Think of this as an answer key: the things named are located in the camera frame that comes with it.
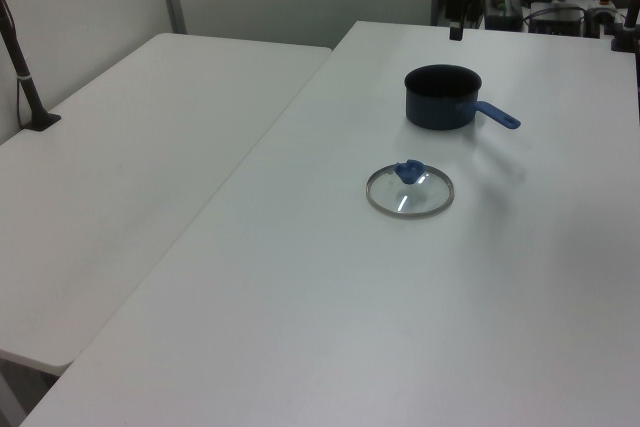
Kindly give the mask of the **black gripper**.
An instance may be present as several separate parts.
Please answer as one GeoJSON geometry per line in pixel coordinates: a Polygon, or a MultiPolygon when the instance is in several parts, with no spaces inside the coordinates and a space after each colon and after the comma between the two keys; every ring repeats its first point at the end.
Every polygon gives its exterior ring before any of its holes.
{"type": "MultiPolygon", "coordinates": [[[[451,23],[459,23],[464,14],[464,0],[446,0],[446,18],[451,23]]],[[[461,41],[463,37],[463,26],[450,25],[449,39],[461,41]]]]}

